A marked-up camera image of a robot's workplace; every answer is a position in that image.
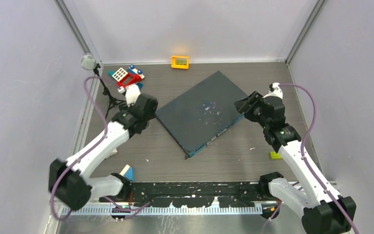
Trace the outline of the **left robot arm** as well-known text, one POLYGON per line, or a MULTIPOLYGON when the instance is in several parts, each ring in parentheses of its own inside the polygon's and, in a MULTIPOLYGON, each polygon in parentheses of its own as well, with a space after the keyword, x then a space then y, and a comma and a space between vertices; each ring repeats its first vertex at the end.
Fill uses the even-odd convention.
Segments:
POLYGON ((55 159, 49 167, 51 198, 59 199, 72 211, 103 196, 126 201, 130 189, 124 185, 121 175, 99 178, 90 178, 90 175, 114 149, 146 129, 149 121, 156 117, 157 106, 157 98, 140 94, 128 107, 116 113, 106 128, 78 153, 65 161, 55 159))

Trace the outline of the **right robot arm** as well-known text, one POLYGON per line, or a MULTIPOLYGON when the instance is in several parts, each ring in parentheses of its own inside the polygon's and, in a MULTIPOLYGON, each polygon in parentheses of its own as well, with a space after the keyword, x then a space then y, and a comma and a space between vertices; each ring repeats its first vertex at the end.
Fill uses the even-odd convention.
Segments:
POLYGON ((342 197, 312 161, 300 135, 286 123, 282 96, 253 92, 234 106, 246 119, 262 126, 266 142, 287 163, 303 188, 300 191, 279 173, 270 173, 259 180, 260 197, 284 202, 299 216, 308 234, 350 231, 356 203, 350 196, 342 197))

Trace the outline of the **dark grey network switch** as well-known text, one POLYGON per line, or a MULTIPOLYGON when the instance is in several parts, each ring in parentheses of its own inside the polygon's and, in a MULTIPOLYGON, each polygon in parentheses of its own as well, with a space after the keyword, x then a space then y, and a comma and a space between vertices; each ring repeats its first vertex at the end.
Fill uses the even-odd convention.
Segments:
POLYGON ((246 93, 217 71, 156 111, 156 118, 188 159, 243 116, 234 103, 246 93))

